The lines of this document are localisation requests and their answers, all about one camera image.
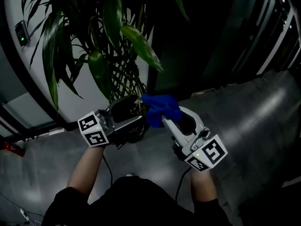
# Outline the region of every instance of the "black metal frame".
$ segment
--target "black metal frame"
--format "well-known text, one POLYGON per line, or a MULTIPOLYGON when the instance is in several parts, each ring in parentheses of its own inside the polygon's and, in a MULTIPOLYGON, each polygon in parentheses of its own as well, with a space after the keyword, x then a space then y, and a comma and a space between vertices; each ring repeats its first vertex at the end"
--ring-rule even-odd
MULTIPOLYGON (((17 77, 28 91, 28 93, 33 97, 33 99, 38 103, 38 105, 46 112, 46 114, 53 119, 56 123, 56 127, 63 127, 67 131, 73 130, 71 125, 67 123, 55 110, 55 108, 51 105, 51 103, 46 99, 43 93, 40 91, 38 86, 34 83, 33 79, 29 75, 27 69, 25 68, 17 49, 14 45, 13 39, 10 34, 10 30, 8 27, 8 23, 6 20, 5 8, 4 8, 4 0, 0 2, 0 43, 4 50, 4 53, 16 73, 17 77)), ((0 116, 13 128, 19 131, 25 137, 33 137, 34 134, 37 134, 37 130, 34 129, 26 129, 23 125, 21 125, 17 120, 14 119, 4 108, 0 110, 0 116)))

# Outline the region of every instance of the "white wall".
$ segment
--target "white wall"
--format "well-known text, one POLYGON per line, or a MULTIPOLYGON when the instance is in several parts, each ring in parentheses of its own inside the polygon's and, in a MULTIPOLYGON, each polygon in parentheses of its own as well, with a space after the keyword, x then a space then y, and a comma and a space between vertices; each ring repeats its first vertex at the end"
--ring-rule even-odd
MULTIPOLYGON (((23 14, 21 9, 21 0, 4 0, 5 2, 5 12, 8 21, 8 26, 13 37, 16 49, 26 67, 29 74, 31 75, 34 82, 37 84, 41 92, 45 95, 49 102, 52 103, 50 93, 48 91, 48 86, 46 83, 43 63, 42 63, 42 44, 43 38, 40 41, 39 47, 37 49, 35 58, 32 63, 31 69, 29 69, 30 59, 40 37, 40 31, 42 26, 36 31, 29 45, 24 49, 20 46, 16 33, 14 31, 15 25, 23 20, 23 14)), ((24 19, 27 22, 28 12, 25 12, 24 19)), ((28 33, 30 34, 34 27, 45 17, 45 7, 39 6, 35 16, 30 20, 28 25, 28 33)), ((79 57, 79 50, 74 51, 75 58, 79 57)), ((148 66, 140 58, 137 60, 137 65, 140 70, 140 79, 143 83, 147 83, 148 78, 148 66)), ((104 109, 109 105, 108 100, 103 96, 103 94, 98 89, 95 84, 93 77, 89 71, 88 65, 84 65, 80 71, 77 80, 74 83, 74 87, 78 94, 84 99, 79 98, 69 88, 61 82, 58 87, 59 96, 59 114, 67 121, 73 122, 78 120, 80 117, 84 116, 90 111, 95 111, 98 109, 104 109)))

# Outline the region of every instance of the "potted plant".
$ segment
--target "potted plant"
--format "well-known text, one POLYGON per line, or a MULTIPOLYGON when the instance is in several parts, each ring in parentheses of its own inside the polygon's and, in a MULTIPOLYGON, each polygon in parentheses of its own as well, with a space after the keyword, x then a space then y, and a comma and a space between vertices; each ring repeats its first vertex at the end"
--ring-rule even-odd
MULTIPOLYGON (((189 21, 182 0, 175 1, 189 21)), ((22 0, 23 14, 26 2, 22 0)), ((163 72, 147 42, 155 21, 154 16, 150 16, 154 14, 151 4, 152 0, 30 0, 27 23, 40 5, 45 6, 45 18, 30 37, 42 26, 43 67, 56 110, 59 110, 57 84, 62 80, 78 95, 73 84, 87 63, 98 88, 110 103, 127 95, 137 95, 132 112, 145 114, 139 98, 146 92, 146 86, 139 79, 137 56, 163 72), (74 46, 82 48, 78 58, 73 57, 74 46)))

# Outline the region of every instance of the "person's arm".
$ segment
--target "person's arm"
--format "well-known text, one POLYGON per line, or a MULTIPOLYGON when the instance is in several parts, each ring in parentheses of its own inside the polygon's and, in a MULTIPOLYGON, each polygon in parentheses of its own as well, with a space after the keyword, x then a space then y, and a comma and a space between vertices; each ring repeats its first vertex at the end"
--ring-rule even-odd
POLYGON ((208 202, 217 198, 210 171, 200 172, 191 169, 191 192, 193 201, 208 202))
POLYGON ((72 187, 89 196, 102 161, 103 151, 102 147, 89 147, 74 168, 67 187, 72 187))

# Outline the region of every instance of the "black cable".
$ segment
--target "black cable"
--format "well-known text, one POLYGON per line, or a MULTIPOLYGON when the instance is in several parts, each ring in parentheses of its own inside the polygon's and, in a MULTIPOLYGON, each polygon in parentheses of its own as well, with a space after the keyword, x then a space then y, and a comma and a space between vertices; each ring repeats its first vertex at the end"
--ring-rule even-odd
MULTIPOLYGON (((17 206, 18 208, 21 208, 21 209, 25 210, 24 207, 21 207, 20 205, 14 203, 14 202, 11 201, 10 199, 8 199, 8 198, 3 194, 3 192, 0 191, 0 194, 1 194, 7 201, 9 201, 11 204, 17 206)), ((26 214, 26 213, 30 213, 30 214, 35 214, 35 215, 39 215, 39 216, 41 216, 41 217, 44 217, 43 215, 41 215, 41 214, 39 214, 39 213, 33 213, 33 212, 29 212, 29 211, 25 211, 24 213, 25 213, 25 214, 26 214)))
POLYGON ((189 172, 190 169, 191 169, 191 167, 188 168, 186 171, 184 171, 184 173, 183 173, 183 175, 182 175, 182 177, 181 177, 180 183, 179 183, 179 185, 178 185, 177 193, 175 194, 175 202, 176 202, 176 203, 178 203, 178 194, 179 194, 179 191, 180 191, 180 188, 181 188, 181 185, 182 185, 182 181, 183 181, 183 179, 184 179, 186 173, 189 172))
POLYGON ((104 155, 103 155, 103 160, 105 162, 105 164, 107 164, 107 167, 110 171, 110 174, 111 174, 111 186, 113 185, 113 175, 112 175, 112 171, 111 171, 111 168, 109 167, 108 163, 107 163, 107 160, 105 159, 104 155))

